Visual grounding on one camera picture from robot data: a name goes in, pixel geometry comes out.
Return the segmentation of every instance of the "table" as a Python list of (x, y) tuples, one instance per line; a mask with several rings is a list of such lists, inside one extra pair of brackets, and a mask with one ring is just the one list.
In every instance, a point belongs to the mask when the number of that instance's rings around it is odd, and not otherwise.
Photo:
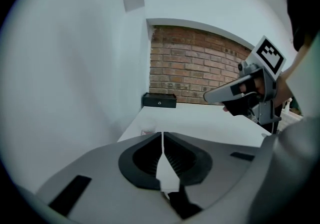
[(176, 132), (203, 140), (260, 147), (270, 133), (244, 116), (233, 116), (223, 106), (177, 103), (176, 108), (143, 107), (118, 141), (141, 134), (148, 119), (156, 132)]

